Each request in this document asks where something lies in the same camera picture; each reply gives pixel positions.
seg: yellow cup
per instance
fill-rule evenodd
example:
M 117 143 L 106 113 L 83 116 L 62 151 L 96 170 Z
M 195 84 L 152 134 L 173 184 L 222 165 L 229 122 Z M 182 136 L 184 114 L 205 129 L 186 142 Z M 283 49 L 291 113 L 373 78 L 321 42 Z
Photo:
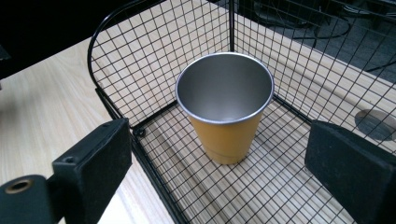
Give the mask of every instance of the yellow cup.
M 176 86 L 177 101 L 189 115 L 206 155 L 219 164 L 246 157 L 273 93 L 268 69 L 233 52 L 210 54 L 191 63 Z

